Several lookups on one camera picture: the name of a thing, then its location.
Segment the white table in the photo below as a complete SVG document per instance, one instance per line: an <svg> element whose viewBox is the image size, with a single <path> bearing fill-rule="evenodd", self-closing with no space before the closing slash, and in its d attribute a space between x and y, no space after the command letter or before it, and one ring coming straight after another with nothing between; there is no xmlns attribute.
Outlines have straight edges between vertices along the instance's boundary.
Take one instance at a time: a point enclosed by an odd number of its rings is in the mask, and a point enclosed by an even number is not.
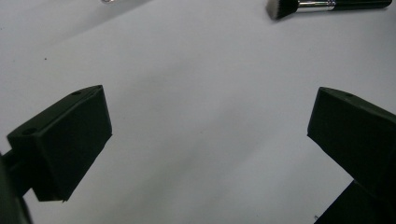
<svg viewBox="0 0 396 224"><path fill-rule="evenodd" d="M352 178L306 136L318 87L396 113L396 7L295 14L262 0L1 1L0 141L103 84L113 137L36 224L314 223Z"/></svg>

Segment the metal object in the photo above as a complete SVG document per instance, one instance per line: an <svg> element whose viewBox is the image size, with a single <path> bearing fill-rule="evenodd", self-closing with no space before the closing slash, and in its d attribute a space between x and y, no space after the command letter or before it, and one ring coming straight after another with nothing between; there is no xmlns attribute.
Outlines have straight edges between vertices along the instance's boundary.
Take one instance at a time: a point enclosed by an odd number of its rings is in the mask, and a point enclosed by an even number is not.
<svg viewBox="0 0 396 224"><path fill-rule="evenodd" d="M330 11L334 7L334 0L299 0L297 12Z"/></svg>

